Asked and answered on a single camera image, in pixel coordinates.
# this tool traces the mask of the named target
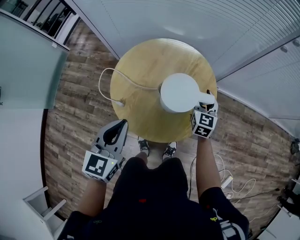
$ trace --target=round wooden table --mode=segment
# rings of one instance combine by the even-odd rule
[[[209,89],[217,98],[217,83],[207,60],[193,47],[172,39],[154,39],[131,48],[116,69],[133,82],[158,87],[174,73],[185,73],[196,80],[199,89]],[[124,99],[125,106],[112,103],[119,119],[127,119],[129,130],[149,141],[169,143],[191,136],[190,114],[168,113],[159,101],[158,91],[143,90],[114,72],[111,80],[112,99]]]

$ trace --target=white cable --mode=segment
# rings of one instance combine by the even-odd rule
[[[235,204],[237,204],[241,199],[243,199],[246,195],[248,195],[248,194],[252,191],[252,189],[253,189],[254,186],[255,186],[256,179],[254,179],[254,178],[249,179],[249,180],[244,184],[244,186],[242,187],[242,189],[241,189],[240,191],[238,191],[238,192],[234,191],[234,189],[233,189],[233,175],[232,175],[232,173],[231,173],[228,169],[225,169],[224,161],[223,161],[223,159],[221,158],[221,156],[218,155],[218,154],[214,154],[214,155],[218,156],[218,157],[222,160],[222,163],[223,163],[223,170],[219,171],[219,173],[224,171],[224,175],[223,175],[223,178],[222,178],[221,181],[224,180],[224,177],[225,177],[225,171],[228,171],[228,172],[230,173],[230,175],[232,176],[232,181],[231,181],[231,190],[232,190],[232,192],[227,192],[227,193],[232,193],[232,197],[231,197],[231,198],[233,198],[233,193],[240,193],[240,192],[245,188],[245,186],[246,186],[246,184],[247,184],[248,182],[250,182],[251,180],[254,180],[254,184],[253,184],[253,186],[251,187],[251,189],[250,189],[245,195],[243,195],[243,196],[235,203]]]
[[[121,76],[123,76],[128,82],[130,82],[132,85],[134,85],[134,86],[136,86],[136,87],[138,87],[138,88],[145,89],[145,90],[157,90],[157,88],[148,88],[148,87],[144,87],[144,86],[141,86],[141,85],[139,85],[139,84],[136,84],[135,82],[133,82],[132,80],[130,80],[129,77],[127,77],[126,75],[124,75],[123,73],[121,73],[120,71],[118,71],[118,70],[116,70],[116,69],[114,69],[114,68],[110,68],[110,67],[105,68],[105,69],[102,71],[102,73],[101,73],[101,75],[100,75],[100,77],[99,77],[99,82],[98,82],[98,89],[99,89],[99,92],[101,93],[101,95],[102,95],[104,98],[106,98],[107,100],[111,100],[112,102],[115,102],[117,105],[119,105],[119,106],[121,106],[121,107],[124,106],[124,104],[123,104],[121,101],[114,100],[114,99],[111,99],[111,98],[108,98],[108,97],[104,96],[104,94],[101,92],[101,89],[100,89],[100,81],[101,81],[102,74],[103,74],[106,70],[109,70],[109,69],[110,69],[110,70],[113,70],[113,71],[116,71],[116,72],[119,73]]]
[[[263,214],[262,216],[253,218],[253,219],[250,221],[250,223],[251,223],[253,220],[255,220],[255,219],[259,219],[259,218],[262,218],[262,217],[266,216],[266,215],[267,215],[267,214],[268,214],[268,213],[269,213],[269,212],[270,212],[277,204],[278,204],[278,203],[276,203],[273,207],[271,207],[270,210],[267,211],[267,213]]]

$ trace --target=wooden floor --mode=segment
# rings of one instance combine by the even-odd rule
[[[67,45],[71,49],[70,55],[61,76],[55,107],[48,113],[45,134],[45,173],[50,201],[57,204],[64,198],[67,200],[60,210],[66,218],[76,209],[87,183],[81,172],[85,151],[90,149],[100,127],[117,119],[111,102],[98,92],[98,79],[104,68],[113,68],[118,62],[84,22],[78,23]],[[109,95],[110,78],[111,73],[107,73],[101,82],[106,95]],[[289,135],[241,103],[220,93],[217,99],[219,119],[212,145],[214,153],[223,158],[225,168],[234,176],[233,189],[239,191],[251,178],[256,179],[256,184],[248,196],[282,189],[298,172],[298,167],[294,166],[296,157],[289,152]],[[197,140],[190,137],[179,142],[176,152],[188,178],[196,144]],[[148,165],[155,168],[160,164],[165,145],[152,143],[150,146]],[[128,159],[138,152],[137,136],[129,133],[123,155]],[[216,162],[221,170],[217,156]],[[193,173],[191,199],[197,201],[195,169]],[[105,205],[119,174],[117,172],[107,185]],[[250,181],[240,194],[234,194],[234,198],[242,197],[253,182]],[[272,192],[247,198],[235,206],[252,220],[268,212],[277,203],[279,194]],[[274,207],[266,216],[251,222],[253,232],[258,233],[277,210]]]

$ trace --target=sneaker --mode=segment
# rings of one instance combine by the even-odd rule
[[[162,160],[165,158],[171,158],[173,157],[175,151],[177,149],[177,142],[171,142],[167,145],[167,148],[165,149],[163,155],[162,155]]]
[[[141,152],[145,152],[147,156],[150,155],[150,147],[148,145],[148,142],[146,139],[143,139],[142,137],[137,138],[137,142],[139,143]]]

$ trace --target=black and white marker cube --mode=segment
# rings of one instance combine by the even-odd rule
[[[207,113],[194,110],[191,118],[193,134],[200,137],[209,138],[215,129],[218,118]]]
[[[123,161],[104,157],[90,151],[85,152],[82,171],[89,177],[108,183]]]

